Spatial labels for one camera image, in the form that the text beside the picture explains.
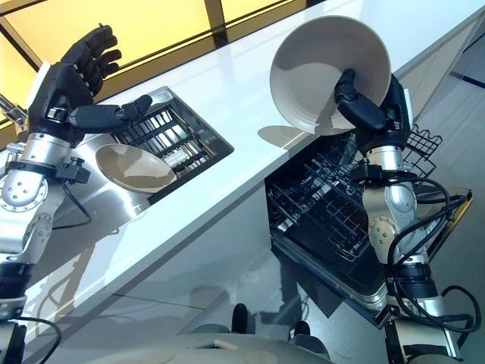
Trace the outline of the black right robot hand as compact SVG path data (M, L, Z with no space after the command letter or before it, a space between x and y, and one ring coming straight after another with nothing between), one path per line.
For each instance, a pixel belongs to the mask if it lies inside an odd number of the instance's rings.
M345 70L334 87L333 99L340 114L355 127L359 151L366 154L382 146L404 149L411 126L401 83L391 76L384 100L376 105L356 90L354 80L355 71Z

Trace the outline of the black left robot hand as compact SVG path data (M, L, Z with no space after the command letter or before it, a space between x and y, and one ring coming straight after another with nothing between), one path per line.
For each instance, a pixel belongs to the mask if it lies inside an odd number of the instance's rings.
M46 134L75 147L87 134L115 133L140 122L152 97L124 105L100 105L94 97L121 59L117 37L108 25L91 30L47 70L28 107L29 133Z

